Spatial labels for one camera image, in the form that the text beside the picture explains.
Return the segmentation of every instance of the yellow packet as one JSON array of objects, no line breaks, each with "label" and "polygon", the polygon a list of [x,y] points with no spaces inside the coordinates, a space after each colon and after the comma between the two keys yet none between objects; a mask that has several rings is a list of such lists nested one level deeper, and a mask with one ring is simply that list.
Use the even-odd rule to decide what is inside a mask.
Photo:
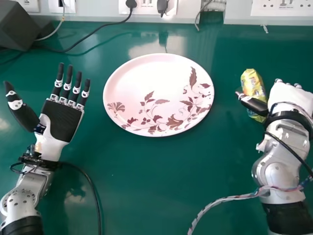
[{"label": "yellow packet", "polygon": [[[241,75],[240,81],[245,95],[267,102],[262,77],[255,69],[247,69],[244,71],[244,73]],[[258,122],[263,122],[266,119],[265,117],[257,115],[249,109],[247,111],[248,115]]]}]

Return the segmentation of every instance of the white plate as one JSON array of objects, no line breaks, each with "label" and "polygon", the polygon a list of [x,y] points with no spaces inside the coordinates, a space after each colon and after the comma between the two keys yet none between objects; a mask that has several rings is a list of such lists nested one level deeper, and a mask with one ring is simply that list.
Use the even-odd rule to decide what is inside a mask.
[{"label": "white plate", "polygon": [[108,79],[103,102],[127,131],[170,136],[197,125],[214,99],[210,76],[197,63],[173,54],[150,54],[120,66]]}]

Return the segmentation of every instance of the leaf pattern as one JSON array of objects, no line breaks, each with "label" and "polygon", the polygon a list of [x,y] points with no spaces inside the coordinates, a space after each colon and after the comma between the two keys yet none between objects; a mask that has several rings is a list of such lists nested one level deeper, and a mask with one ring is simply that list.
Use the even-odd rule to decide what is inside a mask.
[{"label": "leaf pattern", "polygon": [[146,95],[145,101],[149,100],[153,96],[153,92],[150,92],[149,94]]},{"label": "leaf pattern", "polygon": [[148,130],[148,132],[153,135],[153,133],[157,130],[157,126],[151,126]]},{"label": "leaf pattern", "polygon": [[185,105],[192,105],[192,103],[191,103],[191,102],[186,101],[186,100],[181,101],[181,103],[184,103]]},{"label": "leaf pattern", "polygon": [[207,110],[210,110],[210,108],[211,108],[211,105],[210,105],[209,107],[207,107],[207,108],[201,108],[201,109],[199,110],[198,114],[201,114],[201,113],[203,113],[203,112],[205,112],[205,111],[207,111]]},{"label": "leaf pattern", "polygon": [[[206,98],[207,96],[210,96],[210,89],[208,89],[208,92],[198,92],[193,90],[193,87],[197,87],[198,89],[202,88],[207,89],[211,87],[211,85],[207,83],[202,83],[198,84],[195,86],[197,83],[197,73],[196,70],[191,67],[191,74],[189,77],[189,85],[184,86],[183,88],[183,94],[189,94],[186,98],[187,100],[182,100],[180,103],[183,103],[184,106],[180,109],[178,109],[178,112],[181,113],[181,115],[184,117],[183,120],[176,119],[174,116],[175,114],[172,114],[170,117],[162,117],[160,115],[154,115],[154,110],[156,107],[159,107],[159,104],[164,104],[167,102],[170,102],[167,99],[155,99],[152,96],[154,95],[154,91],[148,93],[144,97],[144,101],[140,102],[140,105],[142,106],[142,109],[139,110],[138,112],[138,117],[131,117],[130,119],[127,120],[125,123],[124,119],[122,121],[124,124],[121,125],[122,128],[124,129],[132,129],[133,131],[147,131],[149,134],[154,135],[160,132],[166,132],[168,130],[181,130],[183,126],[184,128],[187,128],[190,124],[192,124],[193,120],[197,120],[198,118],[202,118],[199,115],[210,110],[211,105],[208,107],[203,106],[203,99]],[[120,116],[117,115],[117,112],[124,112],[125,111],[125,105],[123,105],[121,102],[116,102],[116,103],[109,103],[108,109],[112,110],[112,112],[115,114],[115,118],[121,119]],[[138,119],[141,120],[140,125],[142,127],[136,127],[135,125],[132,125],[134,122],[139,121]]]},{"label": "leaf pattern", "polygon": [[179,127],[183,122],[183,120],[177,120],[174,117],[174,114],[172,114],[171,117],[168,118],[168,122],[166,123],[166,125],[169,126],[172,130],[173,128]]},{"label": "leaf pattern", "polygon": [[131,118],[131,119],[128,119],[127,120],[127,122],[129,123],[129,124],[132,124],[134,121],[138,121],[138,119],[135,119],[135,118]]},{"label": "leaf pattern", "polygon": [[210,85],[209,84],[206,84],[206,83],[203,83],[203,84],[200,84],[201,86],[203,86],[204,88],[209,88]]},{"label": "leaf pattern", "polygon": [[153,121],[156,123],[157,120],[160,119],[160,118],[162,118],[162,117],[159,116],[159,115],[155,115],[155,116],[153,117]]},{"label": "leaf pattern", "polygon": [[192,87],[197,83],[197,74],[196,74],[196,70],[191,67],[191,75],[190,75],[190,78],[189,78],[189,84],[190,84],[190,87],[192,89]]},{"label": "leaf pattern", "polygon": [[167,103],[167,102],[170,102],[169,100],[167,99],[158,99],[155,104],[164,104],[164,103]]}]

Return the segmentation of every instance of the wall socket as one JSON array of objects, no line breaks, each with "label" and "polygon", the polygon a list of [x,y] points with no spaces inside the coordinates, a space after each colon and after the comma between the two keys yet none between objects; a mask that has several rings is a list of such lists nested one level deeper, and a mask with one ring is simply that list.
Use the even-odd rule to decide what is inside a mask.
[{"label": "wall socket", "polygon": [[[76,13],[76,0],[63,0],[65,3],[65,13]],[[62,0],[48,0],[51,13],[63,13]]]},{"label": "wall socket", "polygon": [[[137,7],[133,9],[133,15],[159,15],[157,11],[157,0],[136,0]],[[177,14],[178,0],[169,0],[166,14],[163,16],[173,16]],[[129,14],[129,8],[125,0],[118,1],[118,12],[123,15]]]},{"label": "wall socket", "polygon": [[253,0],[251,16],[313,16],[313,0]]},{"label": "wall socket", "polygon": [[17,1],[27,12],[40,12],[38,0],[15,0]]}]

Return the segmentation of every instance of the green table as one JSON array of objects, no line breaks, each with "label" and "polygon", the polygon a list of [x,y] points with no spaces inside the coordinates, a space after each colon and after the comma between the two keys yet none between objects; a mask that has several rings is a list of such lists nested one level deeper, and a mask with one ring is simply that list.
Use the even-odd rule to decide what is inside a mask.
[{"label": "green table", "polygon": [[[100,23],[65,22],[45,43],[67,47]],[[49,96],[59,62],[73,64],[91,79],[86,114],[62,161],[81,166],[94,180],[102,200],[105,235],[184,235],[200,209],[217,198],[251,192],[255,145],[262,126],[247,116],[234,91],[240,75],[255,68],[269,92],[276,78],[313,91],[313,27],[223,25],[222,15],[193,25],[127,23],[100,30],[71,54],[35,49],[0,66],[0,79],[12,82],[39,113]],[[104,85],[123,63],[149,53],[178,54],[194,60],[211,75],[215,101],[196,127],[166,138],[147,138],[124,131],[106,114]],[[7,57],[15,52],[6,52]],[[9,170],[35,141],[11,116],[0,84],[0,195],[18,176]],[[313,163],[312,154],[309,163]],[[306,189],[313,208],[313,190]],[[95,235],[96,211],[86,180],[71,169],[59,170],[49,194],[40,202],[46,235]],[[195,235],[264,235],[265,214],[258,199],[213,208]]]}]

